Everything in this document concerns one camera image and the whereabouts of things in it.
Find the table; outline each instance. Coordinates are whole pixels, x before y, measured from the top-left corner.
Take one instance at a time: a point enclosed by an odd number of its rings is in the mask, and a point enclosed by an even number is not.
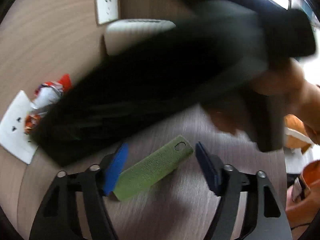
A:
[[[192,15],[177,0],[120,0],[120,6],[122,18],[174,20]],[[94,0],[16,0],[0,25],[0,114],[4,114],[20,89],[31,98],[40,83],[57,80],[64,73],[70,73],[73,82],[79,80],[105,56],[104,28],[95,23]],[[130,138],[126,167],[179,134],[193,146],[200,140],[223,162],[239,171],[264,170],[285,203],[283,153],[260,153],[243,137],[219,133],[199,106]],[[67,167],[66,171],[84,171],[114,150],[110,147]],[[27,166],[0,148],[0,204],[25,239],[40,202],[59,170],[41,149]],[[149,191],[128,201],[105,198],[121,240],[203,239],[218,201],[208,190],[194,156]],[[83,218],[81,194],[78,194],[78,208]],[[84,236],[90,238],[85,221],[80,221]]]

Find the white wall outlet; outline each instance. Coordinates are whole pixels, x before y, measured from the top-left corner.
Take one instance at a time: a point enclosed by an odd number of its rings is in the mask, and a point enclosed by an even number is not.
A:
[[[16,95],[0,122],[0,144],[11,154],[30,164],[38,145],[24,133],[25,118],[32,110],[24,91]]]
[[[118,0],[96,0],[97,22],[104,24],[119,18]]]

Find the metal bolt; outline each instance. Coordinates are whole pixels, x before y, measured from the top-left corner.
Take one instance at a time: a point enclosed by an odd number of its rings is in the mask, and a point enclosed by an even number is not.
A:
[[[98,164],[91,165],[89,168],[90,171],[97,171],[99,169],[100,169],[100,166]]]
[[[65,171],[59,171],[58,173],[57,173],[57,177],[58,178],[62,178],[62,177],[64,177],[64,176],[66,176],[66,172]]]
[[[229,165],[229,164],[224,165],[223,169],[224,169],[225,171],[233,171],[233,167],[232,167],[231,165]]]
[[[258,176],[259,176],[260,178],[265,178],[267,175],[265,174],[264,171],[258,171]]]

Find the person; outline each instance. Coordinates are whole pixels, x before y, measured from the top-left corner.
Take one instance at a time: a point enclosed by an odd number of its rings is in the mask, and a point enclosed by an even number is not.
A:
[[[299,118],[309,138],[320,144],[320,88],[304,79],[303,69],[296,60],[285,58],[272,62],[269,70],[252,80],[250,85],[262,95],[284,95],[286,114]],[[231,115],[216,108],[205,110],[219,130],[233,135],[241,130]]]

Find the screw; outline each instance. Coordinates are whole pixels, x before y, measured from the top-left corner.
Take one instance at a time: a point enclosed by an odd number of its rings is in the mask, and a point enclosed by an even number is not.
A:
[[[59,171],[58,173],[57,173],[57,177],[58,178],[62,178],[62,177],[64,177],[64,176],[66,176],[66,172],[65,171]]]
[[[224,165],[223,169],[225,171],[233,171],[233,167],[230,164]]]
[[[98,164],[91,165],[89,168],[90,171],[97,171],[99,169],[100,169],[100,166]]]
[[[264,171],[258,171],[257,174],[260,178],[265,178],[267,176]]]

